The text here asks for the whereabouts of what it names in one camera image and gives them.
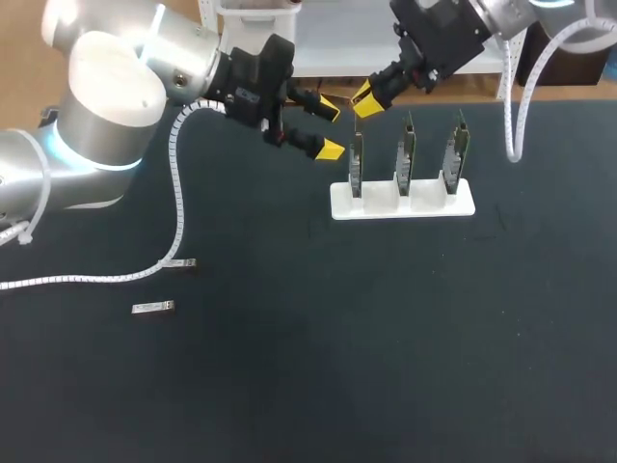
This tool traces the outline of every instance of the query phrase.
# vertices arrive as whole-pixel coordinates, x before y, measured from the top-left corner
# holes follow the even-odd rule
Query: metal component
[[[456,127],[445,148],[443,181],[448,195],[456,195],[469,148],[469,130],[463,112],[459,113]]]
[[[400,196],[409,196],[416,155],[416,131],[410,113],[404,120],[403,137],[398,142],[396,154],[396,182]]]
[[[30,217],[39,200],[42,172],[32,145],[17,132],[0,131],[0,174],[0,211],[6,219],[0,219],[0,226]]]
[[[536,21],[528,0],[468,0],[491,34],[509,41]]]
[[[165,301],[165,302],[153,302],[150,304],[136,304],[133,306],[132,313],[134,315],[140,315],[144,313],[173,312],[174,310],[175,310],[175,302]]]
[[[174,259],[164,265],[164,268],[191,268],[197,267],[197,259]]]
[[[127,127],[106,121],[68,90],[58,116],[58,133],[74,151],[91,161],[126,166],[142,158],[156,126]]]
[[[40,111],[39,127],[45,127],[46,125],[54,123],[58,119],[58,112],[58,106],[47,106]]]
[[[174,84],[179,87],[186,87],[186,85],[189,83],[189,78],[186,77],[182,72],[180,72],[179,70],[175,71],[175,76],[174,76]]]
[[[349,184],[353,198],[362,197],[362,164],[364,162],[364,139],[360,120],[356,118],[356,134],[349,150]]]
[[[171,100],[190,103],[207,91],[219,60],[218,34],[205,29],[196,34],[198,23],[149,0],[71,3],[78,15],[72,21],[58,21],[53,38],[54,48],[66,56],[82,35],[105,32],[133,44],[162,80]],[[176,85],[177,71],[187,77],[185,86]]]

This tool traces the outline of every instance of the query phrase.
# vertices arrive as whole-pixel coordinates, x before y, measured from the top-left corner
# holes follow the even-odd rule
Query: black table
[[[418,177],[437,174],[457,109],[413,108]],[[617,105],[535,105],[519,165],[501,107],[463,109],[476,215],[403,222],[334,222],[346,161],[195,116],[180,256],[199,275],[0,294],[0,460],[614,461]],[[365,179],[391,176],[403,114],[367,125]],[[121,203],[45,217],[2,249],[0,279],[160,259],[173,116]],[[349,114],[290,119],[353,133]],[[167,299],[174,315],[130,314]]]

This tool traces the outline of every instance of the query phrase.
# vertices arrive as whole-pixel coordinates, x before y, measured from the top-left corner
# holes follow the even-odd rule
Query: small metal part
[[[150,304],[137,304],[133,306],[132,313],[139,315],[143,313],[157,313],[157,312],[173,312],[175,310],[174,301],[165,302],[153,302]]]
[[[356,134],[349,150],[349,184],[353,198],[362,197],[362,164],[364,161],[364,138],[360,119],[356,117]]]
[[[416,156],[416,131],[412,114],[409,113],[403,121],[403,137],[398,142],[398,152],[396,154],[396,182],[400,196],[409,196],[409,188],[414,171],[414,160]]]
[[[167,262],[164,268],[195,268],[197,259],[174,259]]]
[[[443,181],[448,195],[456,195],[469,148],[469,130],[463,112],[459,112],[456,127],[445,147]]]
[[[174,72],[174,85],[176,85],[178,88],[183,88],[186,87],[189,83],[189,78],[184,75],[182,72],[180,72],[179,70],[175,70]]]
[[[40,111],[39,128],[54,123],[58,119],[59,113],[60,108],[58,106],[47,106],[46,108],[44,108],[42,111]]]

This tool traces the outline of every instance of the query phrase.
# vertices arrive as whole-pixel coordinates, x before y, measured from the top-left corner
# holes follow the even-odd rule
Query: screw
[[[188,80],[184,76],[184,74],[176,74],[174,77],[174,83],[177,87],[186,87]]]

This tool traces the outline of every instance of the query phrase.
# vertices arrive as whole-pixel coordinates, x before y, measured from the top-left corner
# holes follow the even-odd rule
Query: white shelf
[[[385,2],[306,0],[298,14],[295,77],[362,77],[398,61],[394,14]],[[458,73],[501,73],[494,41]]]

